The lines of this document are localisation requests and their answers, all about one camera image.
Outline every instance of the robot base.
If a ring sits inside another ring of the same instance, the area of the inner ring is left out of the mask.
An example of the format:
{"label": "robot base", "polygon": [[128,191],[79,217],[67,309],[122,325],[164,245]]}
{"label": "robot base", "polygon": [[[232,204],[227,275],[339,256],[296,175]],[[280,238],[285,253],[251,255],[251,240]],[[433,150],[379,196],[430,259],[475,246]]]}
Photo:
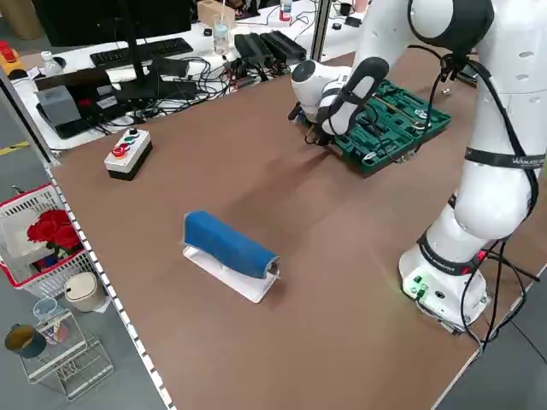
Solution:
{"label": "robot base", "polygon": [[[451,276],[430,265],[421,255],[418,245],[405,252],[399,261],[399,272],[403,278],[403,292],[427,310],[447,322],[455,330],[464,331],[460,305],[463,290],[471,277]],[[465,296],[463,314],[468,325],[472,324],[490,302],[486,292],[486,281],[477,271]]]}

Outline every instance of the white wire basket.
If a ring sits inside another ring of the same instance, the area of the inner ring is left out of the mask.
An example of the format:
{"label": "white wire basket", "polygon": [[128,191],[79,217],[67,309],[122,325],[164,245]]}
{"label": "white wire basket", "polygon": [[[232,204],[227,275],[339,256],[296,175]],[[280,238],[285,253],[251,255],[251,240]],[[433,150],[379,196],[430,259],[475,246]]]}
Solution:
{"label": "white wire basket", "polygon": [[[46,184],[0,203],[0,218],[28,209],[40,215],[50,209],[64,209],[64,207],[53,185]],[[2,231],[0,231],[0,268],[14,288],[27,290],[37,297],[59,296],[63,293],[64,284],[69,278],[81,272],[94,272],[93,264],[85,250],[70,255],[54,266],[39,272],[34,266],[21,263],[8,252]]]}

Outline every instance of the desk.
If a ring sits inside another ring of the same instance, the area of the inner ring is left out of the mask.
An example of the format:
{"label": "desk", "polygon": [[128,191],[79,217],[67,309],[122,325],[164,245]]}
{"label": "desk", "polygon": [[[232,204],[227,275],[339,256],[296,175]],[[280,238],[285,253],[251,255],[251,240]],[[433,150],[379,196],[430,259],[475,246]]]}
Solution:
{"label": "desk", "polygon": [[[391,79],[425,97],[437,71],[409,50]],[[451,88],[437,104],[453,115],[449,129],[364,180],[287,121],[288,78],[146,124],[154,150],[130,183],[103,167],[119,135],[67,152],[55,183],[177,408],[422,410],[438,399],[475,346],[417,311],[397,262],[461,175],[474,90]],[[232,121],[243,107],[247,121]],[[508,246],[535,272],[547,255],[546,208],[541,196]],[[182,255],[183,215],[195,209],[280,255],[282,280],[260,304]],[[517,295],[505,274],[500,308]]]}
{"label": "desk", "polygon": [[[306,48],[306,50],[309,50],[312,43],[313,33],[314,33],[314,26],[312,24],[311,28],[309,30],[306,30],[304,33],[300,34],[302,30],[306,27],[306,25],[301,21],[296,21],[295,24],[292,26],[288,26],[287,23],[279,21],[278,15],[274,11],[270,18],[268,19],[268,25],[263,26],[261,24],[266,23],[267,17],[269,13],[277,9],[279,6],[273,6],[266,9],[261,9],[261,15],[257,17],[253,17],[251,19],[246,19],[238,22],[238,24],[234,27],[232,30],[233,34],[241,33],[249,33],[249,32],[270,32],[272,30],[281,30],[285,35],[287,35],[289,38],[296,38],[297,42],[302,45],[302,47]],[[311,0],[300,0],[298,2],[294,2],[293,4],[293,16],[297,16],[302,11],[314,11],[315,6]],[[313,22],[313,14],[308,14],[309,22]],[[363,13],[355,13],[354,16],[362,18]],[[206,26],[202,23],[196,23],[191,25],[191,30],[189,32],[182,32],[167,36],[160,36],[155,38],[148,38],[147,41],[156,41],[156,40],[162,40],[166,38],[174,38],[174,37],[182,37],[184,40],[188,42],[189,45],[194,49],[194,52],[180,55],[180,56],[173,56],[171,58],[177,58],[181,56],[201,56],[205,60],[211,63],[212,68],[220,67],[223,63],[222,58],[218,55],[216,55],[213,51],[213,38],[212,37],[204,37],[203,36],[203,29]],[[343,25],[342,29],[337,31],[333,30],[331,27],[328,29],[328,34],[326,36],[326,42],[324,46],[324,59],[329,60],[337,56],[341,56],[343,54],[347,54],[349,52],[355,51],[356,49],[356,40],[358,38],[358,33],[360,33],[361,30],[359,28],[354,28],[351,26]],[[144,40],[140,39],[138,41],[139,44],[143,44]],[[118,42],[118,45],[120,47],[127,47],[126,42]],[[84,68],[93,67],[93,64],[91,62],[90,54],[97,53],[99,51],[106,51],[106,50],[113,50],[116,48],[116,43],[106,43],[106,44],[99,44],[94,45],[91,47],[85,47],[77,50],[68,51],[65,53],[59,54],[59,56],[63,57],[66,62],[67,66],[65,67],[64,71],[65,73],[71,73],[74,71],[78,71]],[[229,60],[233,60],[237,58],[238,52],[233,49],[233,51],[227,55],[227,58]],[[199,73],[199,71],[203,68],[203,65],[201,64],[191,64],[190,66],[190,72],[189,74],[193,73]],[[38,103],[38,99],[35,92],[35,86],[34,83],[30,80],[23,80],[19,81],[14,85],[15,89],[17,90],[17,93],[19,94],[19,97],[21,98],[21,101],[25,105],[26,109],[28,110],[29,114],[31,115],[32,119],[36,123],[38,129],[44,136],[45,142],[48,144],[48,146],[51,149],[58,149],[58,150],[66,150],[71,149],[74,147],[77,147],[81,144],[86,144],[90,141],[99,139],[104,137],[104,134],[100,132],[99,130],[90,130],[87,132],[82,132],[79,135],[76,135],[69,139],[61,139],[57,136],[56,132],[47,124],[47,122],[40,116],[36,109],[36,104]],[[125,119],[117,119],[115,120],[115,123],[117,124],[131,124],[131,120],[129,118]],[[119,131],[119,127],[111,127],[106,126],[109,131],[115,132]]]}

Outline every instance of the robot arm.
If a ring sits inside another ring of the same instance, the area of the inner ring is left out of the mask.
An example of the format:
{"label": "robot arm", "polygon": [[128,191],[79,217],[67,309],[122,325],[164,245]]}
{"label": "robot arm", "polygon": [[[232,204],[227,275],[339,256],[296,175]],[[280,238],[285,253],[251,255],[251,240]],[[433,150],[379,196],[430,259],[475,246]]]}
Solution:
{"label": "robot arm", "polygon": [[[416,38],[451,51],[443,58],[444,75],[468,64],[478,70],[473,135],[457,195],[399,261],[403,291],[459,330],[489,300],[478,270],[483,247],[505,243],[537,196],[547,150],[546,22],[545,1],[375,0],[350,72],[305,61],[292,76],[304,113],[328,144],[353,126]],[[468,62],[475,46],[480,63]]]}
{"label": "robot arm", "polygon": [[341,135],[352,127],[361,107],[415,40],[408,4],[409,0],[377,0],[370,5],[351,70],[311,60],[294,70],[292,86],[304,113],[328,135]]}

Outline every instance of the blue sponge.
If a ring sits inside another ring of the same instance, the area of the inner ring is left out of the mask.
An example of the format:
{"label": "blue sponge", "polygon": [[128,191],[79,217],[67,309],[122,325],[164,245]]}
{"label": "blue sponge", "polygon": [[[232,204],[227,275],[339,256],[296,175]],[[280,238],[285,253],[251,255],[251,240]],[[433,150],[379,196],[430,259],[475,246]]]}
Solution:
{"label": "blue sponge", "polygon": [[265,279],[279,258],[205,211],[185,217],[184,242],[213,256],[225,266],[251,278]]}

